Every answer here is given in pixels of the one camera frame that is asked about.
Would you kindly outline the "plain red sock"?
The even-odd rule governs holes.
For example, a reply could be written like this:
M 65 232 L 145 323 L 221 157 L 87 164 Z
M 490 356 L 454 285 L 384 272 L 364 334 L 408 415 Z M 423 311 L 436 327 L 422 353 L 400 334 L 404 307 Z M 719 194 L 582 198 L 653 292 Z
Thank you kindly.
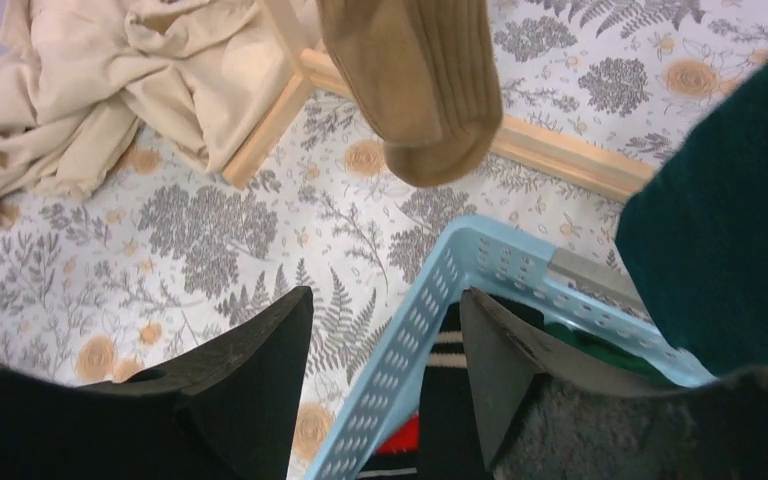
M 379 455 L 407 454 L 418 450 L 419 415 L 411 416 L 392 433 L 377 449 Z

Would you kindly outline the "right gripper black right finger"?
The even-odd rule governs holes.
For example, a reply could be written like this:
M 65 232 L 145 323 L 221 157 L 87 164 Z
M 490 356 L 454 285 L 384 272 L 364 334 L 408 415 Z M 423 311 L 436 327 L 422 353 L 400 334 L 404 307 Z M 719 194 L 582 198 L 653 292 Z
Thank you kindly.
M 509 479 L 768 479 L 768 367 L 653 383 L 470 288 L 460 320 L 488 468 Z

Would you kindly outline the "black sock with beige stripes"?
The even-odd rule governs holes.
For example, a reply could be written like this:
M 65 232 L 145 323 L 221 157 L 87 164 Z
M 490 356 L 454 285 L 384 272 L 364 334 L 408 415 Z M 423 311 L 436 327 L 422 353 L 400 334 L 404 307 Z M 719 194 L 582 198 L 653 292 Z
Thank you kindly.
M 420 392 L 418 450 L 372 455 L 360 479 L 492 479 L 485 468 L 462 340 L 460 304 L 450 305 Z

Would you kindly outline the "tan brown sock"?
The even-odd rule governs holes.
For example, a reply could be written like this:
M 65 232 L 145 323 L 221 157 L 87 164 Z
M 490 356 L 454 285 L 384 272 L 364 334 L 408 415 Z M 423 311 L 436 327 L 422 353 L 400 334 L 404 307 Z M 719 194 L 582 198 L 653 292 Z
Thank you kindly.
M 320 1 L 326 51 L 389 170 L 427 188 L 471 173 L 504 116 L 484 1 Z

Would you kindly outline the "dark green sock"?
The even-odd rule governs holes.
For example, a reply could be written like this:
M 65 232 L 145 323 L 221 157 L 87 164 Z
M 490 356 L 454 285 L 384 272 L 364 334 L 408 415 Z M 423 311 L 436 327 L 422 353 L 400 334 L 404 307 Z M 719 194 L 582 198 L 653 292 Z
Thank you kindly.
M 646 359 L 633 355 L 598 336 L 568 328 L 560 323 L 545 324 L 543 330 L 554 338 L 609 365 L 641 375 L 656 384 L 673 385 L 672 381 Z

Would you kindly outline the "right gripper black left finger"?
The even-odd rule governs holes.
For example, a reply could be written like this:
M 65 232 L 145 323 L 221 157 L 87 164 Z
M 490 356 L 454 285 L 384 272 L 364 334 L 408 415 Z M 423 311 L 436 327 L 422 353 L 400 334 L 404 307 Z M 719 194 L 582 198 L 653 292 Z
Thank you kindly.
M 298 286 L 121 383 L 0 367 L 0 479 L 283 479 L 312 324 Z

